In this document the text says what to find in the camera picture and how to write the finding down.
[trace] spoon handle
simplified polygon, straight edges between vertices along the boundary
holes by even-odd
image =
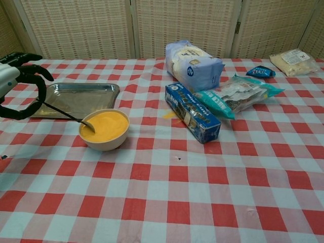
[[[59,112],[59,113],[61,113],[61,114],[65,115],[65,116],[71,118],[72,120],[74,120],[74,121],[76,121],[76,122],[78,122],[78,123],[81,122],[80,119],[75,118],[74,116],[72,116],[72,115],[70,115],[70,114],[64,112],[63,110],[60,110],[59,108],[56,108],[56,107],[53,106],[53,105],[50,105],[49,103],[46,103],[45,101],[43,101],[42,104],[44,104],[45,106],[47,106],[47,107],[49,107],[49,108],[51,108],[51,109],[53,109],[53,110],[55,110],[55,111],[57,111],[57,112]]]

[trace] orange sauce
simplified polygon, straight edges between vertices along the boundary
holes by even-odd
[[[119,137],[129,125],[122,114],[114,111],[100,113],[87,121],[94,126],[96,132],[93,133],[83,125],[80,134],[86,140],[95,143],[107,142]]]

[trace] logo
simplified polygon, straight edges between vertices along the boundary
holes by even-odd
[[[192,67],[188,67],[188,69],[187,69],[187,74],[188,74],[188,76],[190,76],[190,77],[193,76],[193,69],[192,69]]]

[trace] small blue package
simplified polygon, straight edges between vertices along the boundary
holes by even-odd
[[[247,75],[252,77],[275,77],[275,71],[264,66],[257,66],[248,71]]]

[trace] red and white checkered tablecloth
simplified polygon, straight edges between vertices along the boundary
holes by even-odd
[[[118,84],[130,132],[99,152],[75,122],[1,119],[0,242],[324,242],[323,70],[285,77],[269,60],[224,59],[222,81],[264,65],[285,91],[201,145],[164,118],[164,59],[35,63],[56,82]],[[20,84],[5,104],[35,96]]]

